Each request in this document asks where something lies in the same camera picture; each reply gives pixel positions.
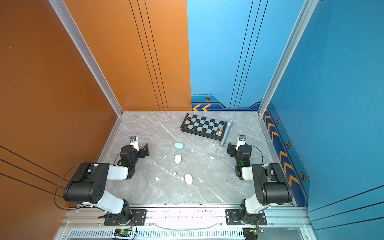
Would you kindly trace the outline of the white earbud case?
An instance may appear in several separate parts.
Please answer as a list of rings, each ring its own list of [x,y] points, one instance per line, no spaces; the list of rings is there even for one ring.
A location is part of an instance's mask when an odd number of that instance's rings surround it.
[[[180,154],[175,155],[174,162],[175,164],[180,164],[182,161],[182,156]]]
[[[193,183],[193,177],[191,174],[186,174],[184,179],[187,185],[191,185]]]

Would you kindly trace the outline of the white earbud case front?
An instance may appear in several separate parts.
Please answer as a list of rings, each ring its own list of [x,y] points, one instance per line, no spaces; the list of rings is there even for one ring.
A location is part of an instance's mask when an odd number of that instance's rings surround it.
[[[193,183],[193,177],[191,174],[186,174],[184,179],[187,185],[191,185]]]

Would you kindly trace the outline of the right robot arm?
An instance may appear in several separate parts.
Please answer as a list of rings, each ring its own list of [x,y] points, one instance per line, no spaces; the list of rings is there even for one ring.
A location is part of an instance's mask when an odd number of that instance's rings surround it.
[[[228,144],[227,153],[236,160],[235,173],[240,180],[253,181],[255,193],[242,200],[239,209],[226,210],[228,225],[266,225],[265,211],[275,205],[289,204],[292,189],[280,164],[251,164],[253,147]]]

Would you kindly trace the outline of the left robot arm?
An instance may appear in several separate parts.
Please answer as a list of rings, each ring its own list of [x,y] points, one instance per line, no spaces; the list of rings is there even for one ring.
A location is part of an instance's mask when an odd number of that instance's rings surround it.
[[[143,226],[147,210],[131,210],[127,200],[106,190],[107,181],[130,180],[139,159],[149,156],[149,145],[135,148],[130,144],[121,148],[121,159],[116,165],[109,163],[80,163],[67,184],[63,198],[67,202],[85,204],[104,212],[106,226]]]

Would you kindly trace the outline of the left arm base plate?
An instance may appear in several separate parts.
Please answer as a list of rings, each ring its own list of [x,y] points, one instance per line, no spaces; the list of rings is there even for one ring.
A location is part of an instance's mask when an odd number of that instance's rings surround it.
[[[145,224],[147,216],[146,209],[131,210],[130,217],[120,217],[118,215],[106,215],[104,225],[105,226],[132,226],[135,223],[136,226],[143,226]]]

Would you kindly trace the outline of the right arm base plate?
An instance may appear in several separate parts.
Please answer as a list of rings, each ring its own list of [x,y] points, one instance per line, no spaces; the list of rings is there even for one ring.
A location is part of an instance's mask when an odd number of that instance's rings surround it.
[[[225,213],[228,226],[266,226],[268,224],[264,212],[261,214],[248,214],[246,212],[241,213],[239,209],[226,209]]]

